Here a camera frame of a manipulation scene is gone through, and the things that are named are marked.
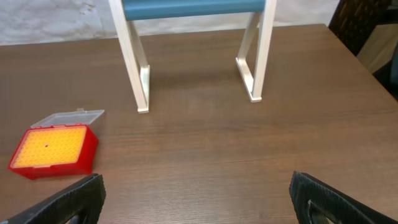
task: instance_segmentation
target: transparent plastic lid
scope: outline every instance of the transparent plastic lid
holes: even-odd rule
[[[52,125],[74,125],[74,124],[91,124],[97,119],[105,110],[85,111],[83,108],[77,109],[74,112],[55,113],[43,120],[33,124],[31,128],[49,127]]]

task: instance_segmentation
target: hole in yellow insert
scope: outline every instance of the hole in yellow insert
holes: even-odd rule
[[[77,161],[86,127],[30,130],[19,146],[12,167],[40,167]]]

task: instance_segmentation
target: white leg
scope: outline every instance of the white leg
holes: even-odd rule
[[[250,96],[251,102],[261,101],[262,86],[264,84],[264,75],[266,73],[266,65],[268,59],[269,44],[271,41],[272,25],[274,23],[276,0],[267,0],[263,13],[255,12],[252,14],[248,28],[245,31],[241,48],[236,57],[239,71],[246,90]],[[246,55],[249,50],[250,43],[256,33],[257,23],[259,25],[259,42],[257,46],[256,68],[254,70],[254,78],[246,63]]]
[[[119,43],[139,113],[149,112],[149,66],[134,24],[128,24],[121,0],[109,0]],[[140,65],[138,70],[136,58]]]

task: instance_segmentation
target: brown wooden tabletop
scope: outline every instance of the brown wooden tabletop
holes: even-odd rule
[[[25,129],[77,108],[106,111],[92,125],[100,223],[297,223],[293,170],[398,219],[393,97],[312,25],[274,29],[262,102],[250,103],[234,61],[242,36],[143,37],[148,114],[137,113],[117,39],[0,47],[0,220],[82,178],[6,168]]]

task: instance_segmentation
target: white backdrop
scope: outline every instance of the white backdrop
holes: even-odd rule
[[[275,26],[329,24],[338,0],[278,0]],[[140,35],[241,29],[248,14],[136,23]],[[0,45],[116,37],[108,0],[1,0]]]

